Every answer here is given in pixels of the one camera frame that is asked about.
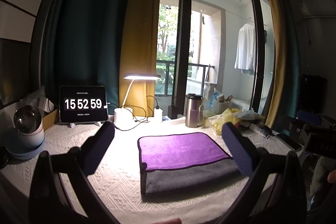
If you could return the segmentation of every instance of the hanging shirt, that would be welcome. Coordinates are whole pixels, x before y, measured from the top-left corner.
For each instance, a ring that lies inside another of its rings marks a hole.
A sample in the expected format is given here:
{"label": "hanging shirt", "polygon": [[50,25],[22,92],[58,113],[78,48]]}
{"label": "hanging shirt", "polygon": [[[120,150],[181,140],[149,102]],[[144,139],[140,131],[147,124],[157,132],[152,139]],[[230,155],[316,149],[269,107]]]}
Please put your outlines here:
{"label": "hanging shirt", "polygon": [[255,71],[254,26],[250,24],[245,24],[239,30],[235,69],[241,69],[242,72],[248,71],[252,74]]}

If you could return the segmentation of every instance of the stacked dishes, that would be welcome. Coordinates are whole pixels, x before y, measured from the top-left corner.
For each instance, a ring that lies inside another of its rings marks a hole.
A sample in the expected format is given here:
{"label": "stacked dishes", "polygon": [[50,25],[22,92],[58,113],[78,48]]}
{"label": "stacked dishes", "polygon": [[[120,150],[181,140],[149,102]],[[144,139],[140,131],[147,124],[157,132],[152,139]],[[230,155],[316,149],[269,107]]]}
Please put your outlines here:
{"label": "stacked dishes", "polygon": [[38,155],[45,142],[41,113],[26,105],[14,114],[15,128],[7,132],[5,147],[13,158],[29,160]]}

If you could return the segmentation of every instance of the lamp arm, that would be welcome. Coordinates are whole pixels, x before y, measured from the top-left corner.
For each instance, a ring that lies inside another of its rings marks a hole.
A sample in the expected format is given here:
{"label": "lamp arm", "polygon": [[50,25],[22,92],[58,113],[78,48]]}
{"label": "lamp arm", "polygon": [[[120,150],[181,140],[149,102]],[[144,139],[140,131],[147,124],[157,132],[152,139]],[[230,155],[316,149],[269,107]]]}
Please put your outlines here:
{"label": "lamp arm", "polygon": [[135,79],[132,79],[132,81],[130,82],[129,86],[128,86],[128,89],[127,89],[127,92],[126,92],[126,95],[125,95],[125,98],[124,98],[124,101],[123,101],[123,104],[121,105],[121,108],[124,107],[125,103],[126,103],[126,99],[127,99],[127,96],[128,96],[128,93],[129,93],[129,90],[131,89],[131,85],[133,84]]}

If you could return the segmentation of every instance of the blue plate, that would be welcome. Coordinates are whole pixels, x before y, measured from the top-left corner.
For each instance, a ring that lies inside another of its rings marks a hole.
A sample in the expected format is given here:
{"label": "blue plate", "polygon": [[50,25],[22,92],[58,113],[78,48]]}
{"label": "blue plate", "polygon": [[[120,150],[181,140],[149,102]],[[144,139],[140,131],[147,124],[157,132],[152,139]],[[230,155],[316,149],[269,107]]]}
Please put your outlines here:
{"label": "blue plate", "polygon": [[25,147],[19,140],[17,134],[16,129],[13,128],[7,132],[4,140],[5,148],[13,158],[18,160],[29,160],[42,151],[45,137],[38,148],[32,149]]}

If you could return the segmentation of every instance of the white power adapter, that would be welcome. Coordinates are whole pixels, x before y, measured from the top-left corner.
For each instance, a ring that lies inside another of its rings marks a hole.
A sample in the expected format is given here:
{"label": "white power adapter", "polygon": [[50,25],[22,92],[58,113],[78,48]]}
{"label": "white power adapter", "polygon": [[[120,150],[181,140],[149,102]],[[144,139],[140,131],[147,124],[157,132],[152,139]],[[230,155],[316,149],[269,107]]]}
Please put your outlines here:
{"label": "white power adapter", "polygon": [[39,109],[41,109],[44,112],[51,112],[54,110],[54,104],[47,98],[41,97],[39,102]]}
{"label": "white power adapter", "polygon": [[154,108],[154,121],[155,122],[162,122],[162,113],[163,110],[160,108]]}

